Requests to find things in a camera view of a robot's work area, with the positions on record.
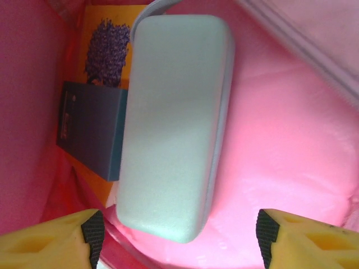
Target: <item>pink fabric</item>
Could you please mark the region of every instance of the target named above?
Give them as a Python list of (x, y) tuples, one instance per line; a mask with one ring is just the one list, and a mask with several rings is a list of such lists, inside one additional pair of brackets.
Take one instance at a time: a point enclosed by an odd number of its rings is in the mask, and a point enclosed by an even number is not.
[(348, 73), (359, 73), (357, 0), (263, 0)]
[(0, 234), (38, 223), (56, 173), (65, 24), (41, 0), (0, 3)]

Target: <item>pink plastic bag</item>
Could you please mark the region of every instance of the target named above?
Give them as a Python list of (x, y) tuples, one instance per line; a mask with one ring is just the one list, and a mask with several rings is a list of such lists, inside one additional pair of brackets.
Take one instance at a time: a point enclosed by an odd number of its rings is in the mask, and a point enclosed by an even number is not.
[[(76, 62), (84, 3), (0, 4), (4, 56), (0, 64), (0, 213), (5, 216), (1, 234), (85, 208), (101, 208), (54, 142), (58, 96), (67, 76), (62, 70), (66, 66), (71, 73)], [(101, 259), (111, 268), (262, 268), (254, 234), (261, 207), (337, 225), (346, 221), (350, 229), (357, 229), (359, 114), (235, 1), (185, 0), (169, 13), (219, 16), (236, 39), (213, 213), (199, 239), (180, 247), (125, 228), (114, 208), (104, 210), (107, 233)], [(246, 231), (249, 246), (245, 249), (240, 245), (241, 234), (231, 230), (236, 226)]]

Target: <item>box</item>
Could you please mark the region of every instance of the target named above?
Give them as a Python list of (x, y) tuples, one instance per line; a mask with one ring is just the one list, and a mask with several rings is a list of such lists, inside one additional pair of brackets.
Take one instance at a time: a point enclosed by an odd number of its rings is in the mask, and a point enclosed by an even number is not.
[(116, 204), (124, 226), (179, 243), (201, 232), (211, 209), (234, 54), (232, 33), (217, 17), (139, 22)]
[(57, 145), (106, 181), (117, 181), (127, 90), (64, 82)]

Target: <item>book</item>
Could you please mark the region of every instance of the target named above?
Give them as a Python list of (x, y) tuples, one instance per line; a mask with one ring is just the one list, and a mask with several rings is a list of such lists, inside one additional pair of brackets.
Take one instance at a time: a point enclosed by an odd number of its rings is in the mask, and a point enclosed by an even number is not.
[[(130, 30), (145, 7), (91, 5), (85, 8), (73, 81), (128, 90), (132, 58)], [(115, 204), (117, 182), (105, 181), (70, 154), (67, 158), (105, 207)]]

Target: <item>black rubber pad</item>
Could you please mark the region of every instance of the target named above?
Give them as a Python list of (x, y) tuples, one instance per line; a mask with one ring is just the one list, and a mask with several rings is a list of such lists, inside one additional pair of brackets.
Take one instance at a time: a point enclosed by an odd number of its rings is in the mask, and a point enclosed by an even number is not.
[(277, 241), (278, 233), (279, 224), (261, 209), (257, 218), (256, 235), (266, 269), (269, 269), (271, 263), (270, 247)]
[(103, 241), (105, 239), (105, 223), (103, 214), (97, 211), (91, 218), (81, 225), (84, 241), (90, 245), (91, 268), (96, 269), (100, 258)]

